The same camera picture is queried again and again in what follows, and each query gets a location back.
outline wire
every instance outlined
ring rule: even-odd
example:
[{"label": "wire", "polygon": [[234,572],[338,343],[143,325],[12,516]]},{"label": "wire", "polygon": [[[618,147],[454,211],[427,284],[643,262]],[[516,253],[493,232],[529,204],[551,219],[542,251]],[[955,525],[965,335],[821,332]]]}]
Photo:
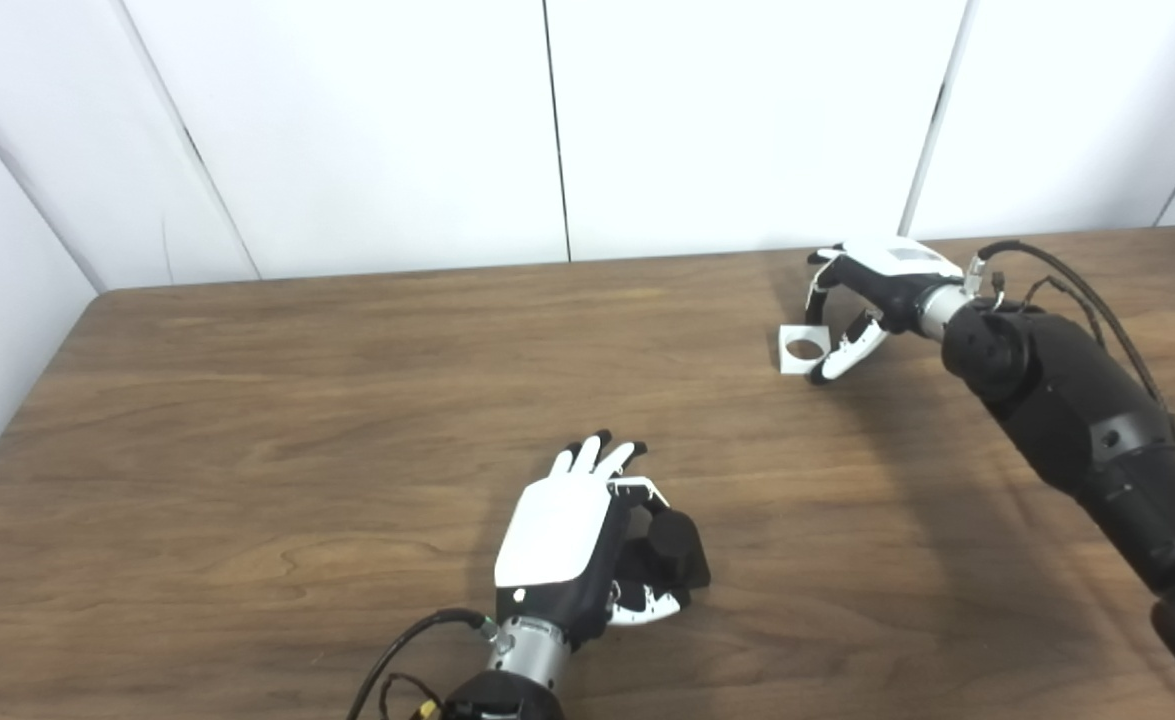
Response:
[{"label": "wire", "polygon": [[1124,355],[1130,359],[1130,364],[1134,365],[1134,372],[1139,375],[1140,381],[1143,382],[1143,388],[1146,392],[1150,395],[1152,401],[1156,401],[1157,404],[1168,413],[1169,408],[1166,405],[1164,396],[1160,395],[1160,388],[1155,384],[1155,378],[1152,377],[1150,370],[1143,362],[1143,355],[1139,354],[1139,348],[1134,346],[1134,341],[1130,339],[1130,335],[1124,331],[1124,327],[1121,325],[1121,319],[1117,318],[1116,314],[1113,312],[1112,308],[1107,305],[1107,302],[1102,300],[1094,291],[1094,288],[1089,283],[1085,282],[1085,278],[1080,277],[1076,270],[1072,270],[1067,263],[1059,260],[1058,256],[1052,255],[1046,250],[1039,249],[1035,245],[1027,245],[1027,243],[1021,240],[1002,240],[999,242],[993,242],[991,245],[985,247],[979,250],[976,255],[980,260],[991,260],[993,256],[1000,253],[1026,253],[1033,258],[1043,261],[1045,264],[1049,265],[1054,270],[1058,270],[1059,275],[1067,278],[1073,285],[1080,290],[1081,295],[1095,307],[1099,315],[1103,316],[1103,321],[1107,322],[1108,328],[1112,328],[1112,332],[1116,336],[1116,341],[1121,343],[1121,348],[1124,350]]},{"label": "wire", "polygon": [[1025,311],[1027,307],[1030,305],[1032,297],[1035,297],[1036,291],[1047,283],[1049,287],[1053,287],[1054,290],[1063,292],[1065,295],[1070,296],[1072,300],[1076,301],[1076,305],[1080,305],[1080,309],[1085,311],[1085,318],[1089,321],[1089,329],[1094,332],[1094,341],[1096,341],[1097,345],[1103,348],[1103,350],[1107,350],[1107,338],[1103,337],[1103,328],[1097,323],[1097,312],[1094,310],[1094,305],[1090,305],[1089,301],[1085,300],[1085,296],[1081,296],[1081,292],[1072,290],[1070,284],[1053,277],[1053,275],[1045,275],[1045,277],[1039,281],[1030,283],[1030,288],[1027,288],[1027,296],[1022,298],[1022,307],[1018,310],[1020,312]]},{"label": "wire", "polygon": [[369,674],[365,675],[364,682],[360,684],[360,689],[355,692],[355,700],[351,701],[351,709],[348,711],[345,720],[357,720],[360,712],[364,708],[365,701],[369,700],[369,693],[372,692],[372,686],[378,681],[382,675],[382,671],[387,669],[387,665],[391,664],[392,657],[401,648],[405,647],[418,633],[423,630],[431,628],[432,625],[442,625],[445,623],[466,623],[472,626],[472,630],[481,630],[481,626],[485,625],[488,618],[481,612],[474,610],[466,610],[463,607],[449,607],[445,610],[437,610],[432,612],[427,618],[418,620],[414,625],[409,626],[404,633],[400,633],[400,637],[394,639],[385,651],[382,651],[382,655],[369,669]]},{"label": "wire", "polygon": [[414,685],[415,688],[418,688],[418,692],[423,693],[423,697],[425,697],[427,700],[436,704],[436,707],[444,706],[444,704],[439,700],[439,694],[436,694],[431,688],[428,688],[427,682],[422,682],[418,678],[414,678],[414,675],[405,673],[387,673],[387,680],[383,680],[382,689],[378,691],[380,720],[391,720],[391,718],[387,715],[387,692],[390,691],[391,684],[396,682],[396,680],[404,680],[404,682]]}]

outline robotic hand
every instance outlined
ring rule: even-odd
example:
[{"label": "robotic hand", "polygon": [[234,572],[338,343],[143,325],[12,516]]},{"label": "robotic hand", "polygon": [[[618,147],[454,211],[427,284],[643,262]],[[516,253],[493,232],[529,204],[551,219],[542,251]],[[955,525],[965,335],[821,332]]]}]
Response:
[{"label": "robotic hand", "polygon": [[560,451],[524,487],[494,568],[499,632],[486,669],[444,701],[449,719],[560,719],[570,653],[607,625],[669,618],[711,583],[698,530],[649,478],[623,477],[646,452],[600,430]]},{"label": "robotic hand", "polygon": [[[824,384],[860,363],[889,334],[928,334],[921,319],[944,310],[934,301],[953,307],[971,300],[961,291],[961,269],[921,243],[906,240],[852,240],[810,255],[812,265],[821,265],[810,283],[805,304],[805,325],[783,325],[779,352],[784,372],[806,374],[814,384]],[[853,319],[835,350],[817,361],[797,361],[787,355],[790,342],[807,339],[830,350],[830,331],[822,323],[822,309],[831,288],[847,287],[871,301],[872,308]],[[951,292],[938,295],[939,288]]]}]

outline robot finger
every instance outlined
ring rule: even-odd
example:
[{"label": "robot finger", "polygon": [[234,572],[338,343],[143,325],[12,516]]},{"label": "robot finger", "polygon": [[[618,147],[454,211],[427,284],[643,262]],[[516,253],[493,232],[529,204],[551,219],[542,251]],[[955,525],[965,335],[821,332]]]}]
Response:
[{"label": "robot finger", "polygon": [[887,337],[889,332],[880,328],[875,311],[862,310],[847,331],[844,331],[840,345],[810,370],[810,382],[820,386],[839,378],[840,375],[848,372],[850,368],[872,355],[872,351],[875,351]]},{"label": "robot finger", "polygon": [[582,450],[578,451],[578,456],[575,457],[575,464],[569,469],[571,475],[590,475],[592,469],[596,469],[596,457],[600,456],[600,435],[607,436],[606,430],[602,430],[599,433],[589,436],[583,442]]},{"label": "robot finger", "polygon": [[548,473],[549,478],[555,478],[557,475],[569,475],[569,469],[575,464],[575,451],[571,448],[564,448],[556,455],[556,459],[551,462],[551,471]]},{"label": "robot finger", "polygon": [[613,486],[616,496],[631,502],[633,507],[645,507],[651,514],[659,514],[671,507],[671,503],[654,487],[654,480],[649,478],[618,478]]},{"label": "robot finger", "polygon": [[634,580],[615,580],[611,593],[610,625],[643,625],[677,614],[686,603],[677,600],[673,593],[657,594],[654,585]]},{"label": "robot finger", "polygon": [[643,448],[643,443],[624,442],[623,445],[615,448],[613,452],[606,455],[605,459],[596,465],[593,475],[605,479],[615,478],[616,475],[623,475],[623,469],[627,467],[627,463],[632,460],[637,448]]},{"label": "robot finger", "polygon": [[805,324],[821,325],[822,308],[826,307],[826,296],[833,287],[840,283],[840,268],[847,263],[844,253],[837,253],[825,265],[817,269],[814,278],[810,282],[810,292],[805,297]]}]

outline wooden table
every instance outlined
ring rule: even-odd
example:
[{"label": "wooden table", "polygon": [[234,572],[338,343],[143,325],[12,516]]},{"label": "wooden table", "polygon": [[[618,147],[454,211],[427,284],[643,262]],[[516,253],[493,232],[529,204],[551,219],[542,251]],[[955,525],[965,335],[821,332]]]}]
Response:
[{"label": "wooden table", "polygon": [[[1175,408],[1175,229],[1038,242]],[[714,584],[579,652],[570,719],[1173,719],[1150,597],[938,346],[776,371],[805,255],[107,292],[0,442],[0,719],[341,716],[410,621],[492,607],[515,498],[597,428],[650,443]],[[400,667],[485,657],[442,628]]]}]

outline black fingertip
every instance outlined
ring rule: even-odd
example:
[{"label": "black fingertip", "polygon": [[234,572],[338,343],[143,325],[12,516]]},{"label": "black fingertip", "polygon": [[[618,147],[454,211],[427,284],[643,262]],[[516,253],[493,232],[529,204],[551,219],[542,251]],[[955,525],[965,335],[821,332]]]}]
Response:
[{"label": "black fingertip", "polygon": [[808,374],[810,383],[815,384],[817,386],[825,386],[825,384],[828,384],[831,382],[831,378],[825,377],[825,375],[822,374],[824,363],[826,363],[826,357],[824,357],[824,359],[820,359],[819,364],[814,365],[814,369],[810,370]]}]

